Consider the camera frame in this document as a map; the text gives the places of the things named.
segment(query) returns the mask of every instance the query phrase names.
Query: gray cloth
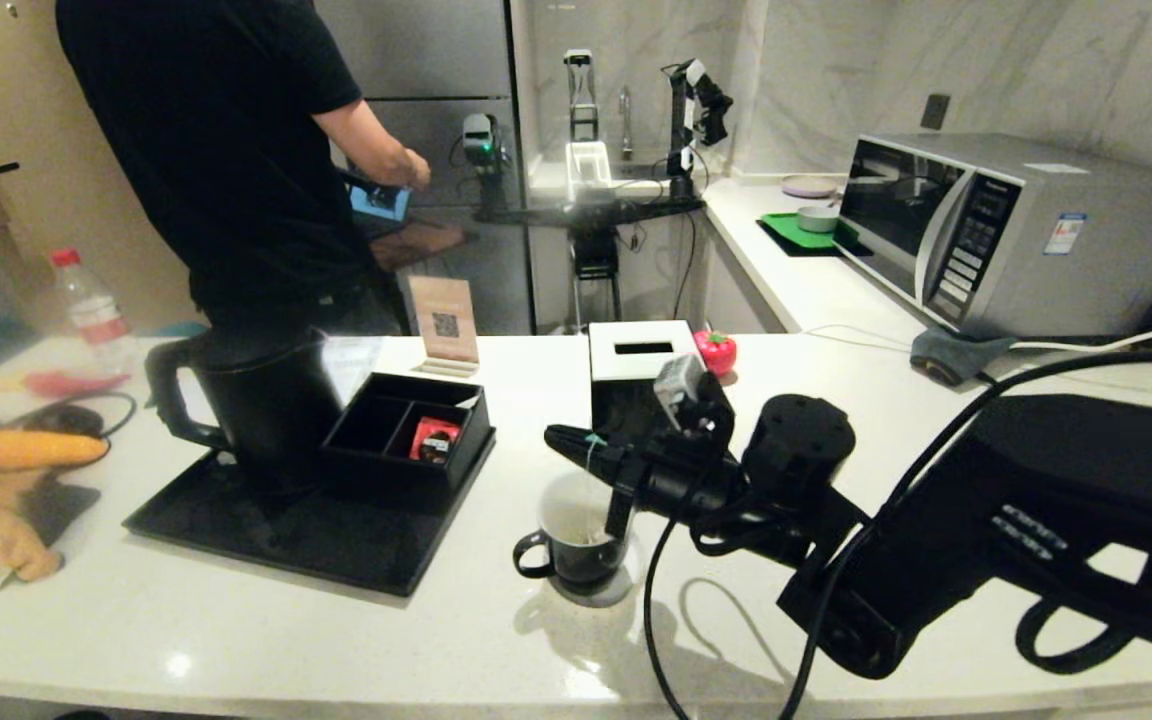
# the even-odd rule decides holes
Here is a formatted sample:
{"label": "gray cloth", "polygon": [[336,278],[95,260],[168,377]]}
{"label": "gray cloth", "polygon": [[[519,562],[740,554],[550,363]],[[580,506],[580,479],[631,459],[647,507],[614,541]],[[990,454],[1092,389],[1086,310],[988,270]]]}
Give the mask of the gray cloth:
{"label": "gray cloth", "polygon": [[1016,338],[999,338],[973,342],[952,336],[937,325],[914,339],[909,364],[933,381],[956,387],[984,370],[1016,342]]}

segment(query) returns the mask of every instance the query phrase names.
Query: marble wall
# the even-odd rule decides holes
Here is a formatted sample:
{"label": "marble wall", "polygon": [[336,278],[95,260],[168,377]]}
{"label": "marble wall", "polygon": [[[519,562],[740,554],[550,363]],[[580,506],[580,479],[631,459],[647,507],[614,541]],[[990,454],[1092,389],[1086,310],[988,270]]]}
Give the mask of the marble wall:
{"label": "marble wall", "polygon": [[905,0],[882,47],[878,131],[918,127],[1041,138],[1152,165],[1152,0]]}
{"label": "marble wall", "polygon": [[568,50],[593,54],[600,136],[613,156],[626,127],[617,98],[621,88],[630,90],[630,137],[635,159],[645,161],[664,158],[669,146],[669,82],[659,68],[699,58],[714,77],[732,71],[736,1],[522,0],[515,12],[518,5],[529,14],[531,58],[524,61],[531,63],[539,147],[547,159],[562,158],[568,137]]}
{"label": "marble wall", "polygon": [[[892,0],[771,0],[758,28],[746,3],[736,74],[756,73],[733,138],[732,165],[748,173],[844,172],[869,128]],[[755,54],[748,46],[758,40]],[[742,91],[750,82],[741,77]]]}

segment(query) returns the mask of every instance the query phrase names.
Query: man's arm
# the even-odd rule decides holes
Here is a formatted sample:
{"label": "man's arm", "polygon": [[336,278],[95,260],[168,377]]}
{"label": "man's arm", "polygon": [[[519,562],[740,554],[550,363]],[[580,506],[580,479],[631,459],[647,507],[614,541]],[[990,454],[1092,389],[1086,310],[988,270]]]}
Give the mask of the man's arm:
{"label": "man's arm", "polygon": [[312,118],[367,177],[415,190],[429,187],[429,161],[403,147],[402,142],[394,141],[365,100],[355,100]]}

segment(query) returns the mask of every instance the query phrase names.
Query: black t-shirt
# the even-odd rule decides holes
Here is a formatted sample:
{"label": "black t-shirt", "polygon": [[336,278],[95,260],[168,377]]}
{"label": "black t-shirt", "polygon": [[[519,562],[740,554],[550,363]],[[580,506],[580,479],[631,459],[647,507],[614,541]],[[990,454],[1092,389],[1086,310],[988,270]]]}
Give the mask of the black t-shirt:
{"label": "black t-shirt", "polygon": [[366,248],[310,115],[361,91],[310,1],[59,0],[56,26],[198,305],[357,281]]}

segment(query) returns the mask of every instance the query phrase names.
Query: green tray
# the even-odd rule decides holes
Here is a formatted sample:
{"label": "green tray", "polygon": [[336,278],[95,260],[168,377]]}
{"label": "green tray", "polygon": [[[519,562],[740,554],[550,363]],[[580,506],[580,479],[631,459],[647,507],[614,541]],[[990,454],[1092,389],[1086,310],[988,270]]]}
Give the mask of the green tray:
{"label": "green tray", "polygon": [[758,225],[789,255],[838,255],[833,232],[805,232],[797,213],[768,213]]}

